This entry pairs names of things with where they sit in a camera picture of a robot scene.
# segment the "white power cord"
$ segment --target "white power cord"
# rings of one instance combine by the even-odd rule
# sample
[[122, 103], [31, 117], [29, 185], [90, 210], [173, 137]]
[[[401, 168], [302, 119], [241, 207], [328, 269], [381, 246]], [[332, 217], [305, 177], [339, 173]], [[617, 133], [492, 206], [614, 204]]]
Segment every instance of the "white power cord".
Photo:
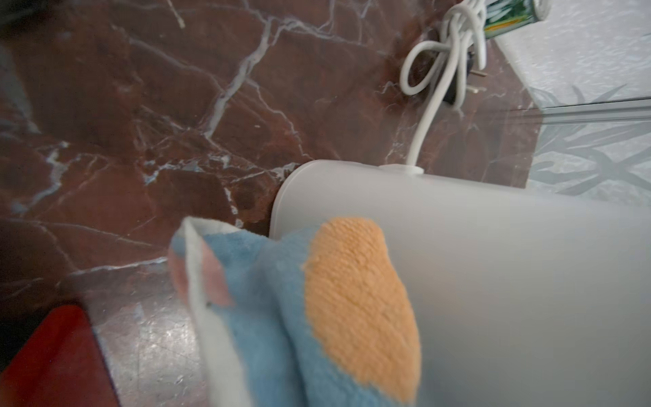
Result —
[[[425, 140], [427, 131], [432, 125], [434, 116], [445, 97], [456, 71], [456, 98], [453, 107], [458, 109], [464, 102], [466, 92], [466, 54], [471, 45], [475, 45], [475, 53], [479, 69], [486, 67], [486, 36], [484, 35], [484, 25], [486, 23], [486, 3], [484, 0], [464, 0], [454, 5], [445, 13], [443, 25], [438, 41], [423, 41], [409, 52], [407, 59], [402, 64], [400, 70], [400, 89], [407, 95], [414, 95], [421, 92], [430, 83], [435, 85], [443, 63], [447, 60], [443, 74], [432, 97], [422, 114], [421, 121], [416, 127], [416, 133], [407, 154], [407, 165], [416, 166], [416, 160], [421, 152], [422, 142]], [[416, 56], [423, 51], [436, 51], [439, 55], [434, 60], [425, 78], [416, 86], [410, 86], [408, 83], [409, 71]]]

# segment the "metal frame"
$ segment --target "metal frame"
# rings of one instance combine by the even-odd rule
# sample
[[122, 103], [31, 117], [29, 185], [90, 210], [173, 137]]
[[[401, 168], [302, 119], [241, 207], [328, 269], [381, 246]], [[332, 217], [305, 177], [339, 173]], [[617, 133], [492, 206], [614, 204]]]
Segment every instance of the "metal frame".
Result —
[[541, 109], [542, 124], [651, 120], [651, 99]]

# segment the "towel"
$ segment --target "towel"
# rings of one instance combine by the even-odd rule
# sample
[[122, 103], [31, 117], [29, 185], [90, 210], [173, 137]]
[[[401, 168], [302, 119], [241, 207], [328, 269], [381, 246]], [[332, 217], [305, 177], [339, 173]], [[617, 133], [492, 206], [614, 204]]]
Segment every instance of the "towel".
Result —
[[213, 406], [415, 403], [418, 330], [372, 221], [335, 218], [275, 241], [186, 218], [168, 255]]

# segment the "red marble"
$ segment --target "red marble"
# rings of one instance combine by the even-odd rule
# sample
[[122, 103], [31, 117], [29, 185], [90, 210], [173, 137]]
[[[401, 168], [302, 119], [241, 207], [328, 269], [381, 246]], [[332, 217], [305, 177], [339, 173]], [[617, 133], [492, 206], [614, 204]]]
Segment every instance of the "red marble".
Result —
[[[180, 220], [266, 234], [302, 163], [403, 162], [425, 95], [400, 92], [400, 66], [454, 3], [63, 0], [5, 27], [0, 321], [81, 303], [123, 406], [204, 404], [162, 271]], [[441, 108], [419, 165], [524, 187], [540, 125], [522, 118], [536, 109], [493, 42], [486, 71], [469, 79], [486, 92]], [[182, 344], [163, 335], [178, 326]]]

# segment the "green label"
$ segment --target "green label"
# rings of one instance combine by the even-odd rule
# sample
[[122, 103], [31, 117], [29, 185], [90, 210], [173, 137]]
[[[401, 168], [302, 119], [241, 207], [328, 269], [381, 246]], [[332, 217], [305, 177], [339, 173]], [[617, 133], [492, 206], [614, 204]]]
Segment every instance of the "green label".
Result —
[[499, 0], [486, 7], [486, 38], [536, 21], [531, 0]]

